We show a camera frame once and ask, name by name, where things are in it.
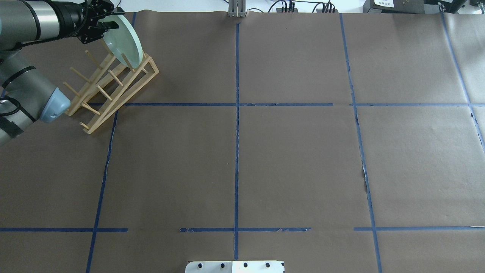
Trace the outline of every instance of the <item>light blue joint cap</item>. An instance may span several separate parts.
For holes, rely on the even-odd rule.
[[[56,88],[52,93],[46,107],[42,111],[40,120],[45,123],[51,123],[64,113],[71,106],[71,101]]]

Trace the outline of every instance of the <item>black box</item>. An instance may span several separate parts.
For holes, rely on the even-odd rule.
[[[416,13],[424,14],[424,0],[392,0],[394,7],[376,5],[380,0],[366,0],[363,13]]]

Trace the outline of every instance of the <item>wooden frame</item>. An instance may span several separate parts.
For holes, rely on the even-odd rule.
[[[64,85],[69,90],[71,90],[74,95],[76,95],[71,102],[70,108],[66,111],[66,114],[68,116],[72,116],[81,107],[86,108],[95,114],[88,124],[80,122],[80,125],[84,127],[84,131],[88,134],[93,133],[101,124],[109,119],[109,117],[111,117],[121,106],[123,106],[123,104],[125,104],[131,97],[133,97],[138,91],[140,91],[140,89],[142,89],[160,72],[155,62],[153,61],[153,58],[145,52],[143,53],[142,63],[139,65],[138,68],[133,68],[126,56],[123,55],[123,59],[128,64],[128,66],[120,63],[112,71],[108,70],[108,68],[116,60],[116,57],[108,49],[104,41],[102,41],[102,44],[108,51],[108,56],[106,56],[101,64],[96,61],[96,59],[89,51],[86,51],[88,57],[95,63],[97,67],[96,71],[93,73],[93,75],[91,75],[89,79],[82,75],[75,68],[70,68],[71,71],[73,71],[75,74],[77,74],[79,77],[86,81],[86,84],[84,84],[82,89],[77,92],[68,83],[64,82]],[[130,69],[128,75],[123,79],[119,79],[118,75],[127,68]],[[135,82],[136,78],[140,75],[140,73],[144,73],[144,76]],[[103,88],[112,81],[115,81],[118,84],[118,87],[111,95],[108,95]],[[101,93],[103,96],[106,97],[106,102],[98,111],[93,109],[89,105],[89,101],[97,93]]]

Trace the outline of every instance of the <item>white bracket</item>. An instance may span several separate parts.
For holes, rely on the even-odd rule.
[[[190,262],[185,273],[284,273],[283,261]]]
[[[246,17],[246,0],[228,0],[229,17]]]

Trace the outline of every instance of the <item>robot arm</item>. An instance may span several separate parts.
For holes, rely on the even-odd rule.
[[[123,10],[114,11],[108,0],[0,0],[0,85],[8,92],[0,98],[0,146],[39,119],[52,122],[70,106],[59,88],[20,55],[21,48],[73,36],[90,43],[119,27],[98,20],[118,14]]]

